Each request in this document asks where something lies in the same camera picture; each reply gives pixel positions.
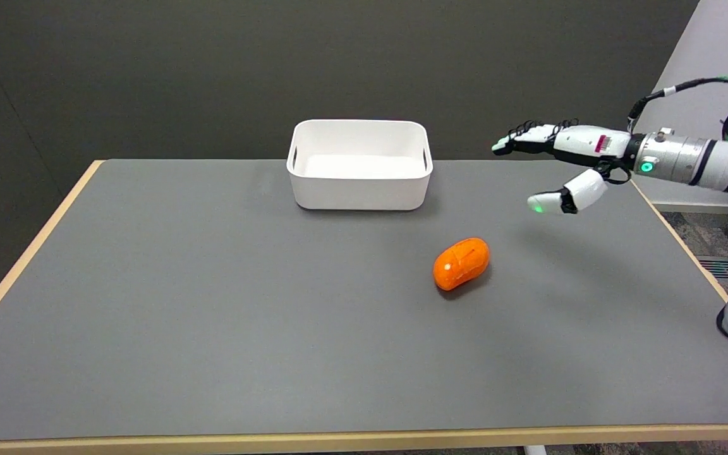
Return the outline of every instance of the gray tabletop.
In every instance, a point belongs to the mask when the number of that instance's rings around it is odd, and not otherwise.
[[[437,162],[350,213],[281,161],[107,161],[0,302],[0,440],[728,423],[722,300],[636,189],[526,209],[578,172]]]

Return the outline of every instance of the orange plastic capsule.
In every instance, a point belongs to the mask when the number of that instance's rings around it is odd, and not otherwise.
[[[488,268],[490,248],[480,238],[471,237],[451,245],[434,261],[434,282],[443,291],[450,291],[480,276]]]

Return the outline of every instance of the robotic hand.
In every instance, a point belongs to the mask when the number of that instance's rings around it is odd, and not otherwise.
[[[548,153],[558,161],[590,167],[560,190],[530,196],[528,205],[538,213],[578,213],[597,202],[609,184],[624,184],[632,173],[728,193],[728,142],[674,136],[667,128],[636,135],[578,126],[577,120],[559,124],[528,121],[493,146],[496,155],[514,150]],[[616,169],[626,178],[612,178]]]

